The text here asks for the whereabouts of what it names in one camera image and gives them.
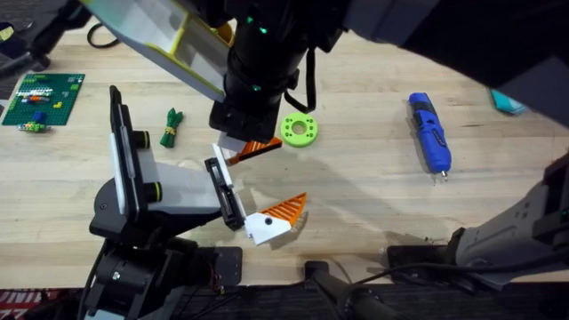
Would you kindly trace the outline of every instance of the orange gripper pad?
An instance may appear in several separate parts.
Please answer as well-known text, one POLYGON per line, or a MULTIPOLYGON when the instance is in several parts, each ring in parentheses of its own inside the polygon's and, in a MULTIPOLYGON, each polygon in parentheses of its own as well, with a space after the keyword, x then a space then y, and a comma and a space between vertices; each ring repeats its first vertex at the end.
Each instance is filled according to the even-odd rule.
POLYGON ((236 154, 235 156, 231 157, 228 162, 229 164, 237 164, 240 161, 247 160, 254 156, 258 156, 260 154, 264 154, 265 152, 269 152, 270 150, 274 150, 276 148, 281 148, 283 146, 283 142, 279 138, 273 137, 273 139, 267 143, 260 143, 257 141, 249 141, 243 147, 243 150, 236 154))
POLYGON ((294 223, 296 223, 296 220, 301 216, 305 203, 306 192, 285 200, 280 204, 273 205, 260 213, 264 213, 278 219, 287 220, 292 227, 294 226, 294 223))

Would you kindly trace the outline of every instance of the green ring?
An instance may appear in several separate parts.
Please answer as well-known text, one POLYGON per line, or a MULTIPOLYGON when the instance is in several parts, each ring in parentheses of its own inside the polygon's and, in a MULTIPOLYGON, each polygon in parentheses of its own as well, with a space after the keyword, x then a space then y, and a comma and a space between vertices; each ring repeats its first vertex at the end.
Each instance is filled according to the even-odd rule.
POLYGON ((295 148, 304 148, 317 139, 318 124, 311 115, 306 115, 301 112, 294 112, 288 115, 281 123, 281 137, 283 141, 295 148), (296 134, 293 131, 293 126, 301 125, 304 127, 303 134, 296 134))

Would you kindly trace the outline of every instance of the wooden surface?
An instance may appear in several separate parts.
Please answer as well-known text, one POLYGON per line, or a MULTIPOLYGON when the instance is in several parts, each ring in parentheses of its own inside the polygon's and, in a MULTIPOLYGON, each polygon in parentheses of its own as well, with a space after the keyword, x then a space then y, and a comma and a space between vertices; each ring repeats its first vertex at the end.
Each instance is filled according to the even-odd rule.
MULTIPOLYGON (((50 72, 86 74, 68 125, 42 135, 0 127, 0 288, 84 285, 102 240, 88 231, 93 198, 111 178, 111 84, 134 126, 150 132, 158 161, 204 169, 212 156, 210 100, 123 44, 91 48, 85 34, 68 32, 52 53, 50 72), (186 118, 176 148, 165 149, 158 142, 172 107, 186 118)), ((301 100, 303 88, 301 81, 294 92, 301 100)), ((442 244, 456 228, 507 209, 569 142, 566 129, 542 116, 497 112, 487 90, 464 76, 353 34, 332 54, 317 54, 317 92, 320 132, 311 147, 284 146, 231 168, 248 212, 308 192, 300 229, 259 247, 221 220, 183 235, 243 247, 243 284, 297 281, 303 261, 314 259, 352 280, 369 276, 388 245, 426 237, 442 244), (445 128, 448 183, 434 185, 423 169, 405 105, 412 92, 429 94, 445 128)), ((293 111, 282 104, 281 116, 293 111)))

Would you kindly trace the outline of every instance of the cordless screwdriver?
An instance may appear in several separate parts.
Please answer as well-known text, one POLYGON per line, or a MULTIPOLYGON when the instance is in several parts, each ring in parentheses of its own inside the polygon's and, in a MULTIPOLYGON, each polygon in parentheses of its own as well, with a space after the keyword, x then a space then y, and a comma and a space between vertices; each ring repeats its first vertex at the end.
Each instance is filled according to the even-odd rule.
POLYGON ((432 173, 440 173, 447 180, 451 170, 451 150, 446 144, 445 131, 438 121, 435 107, 423 92, 411 94, 409 104, 427 166, 432 173))

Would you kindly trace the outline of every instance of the green lego baseplate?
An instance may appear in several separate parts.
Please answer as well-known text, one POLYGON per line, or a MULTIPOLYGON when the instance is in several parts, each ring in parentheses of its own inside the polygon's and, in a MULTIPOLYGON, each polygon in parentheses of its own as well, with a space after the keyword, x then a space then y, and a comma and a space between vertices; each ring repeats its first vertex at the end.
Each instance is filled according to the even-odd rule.
POLYGON ((29 74, 7 107, 2 125, 26 124, 36 111, 46 114, 44 124, 65 125, 75 104, 84 74, 29 74), (26 102, 32 96, 48 101, 26 102))

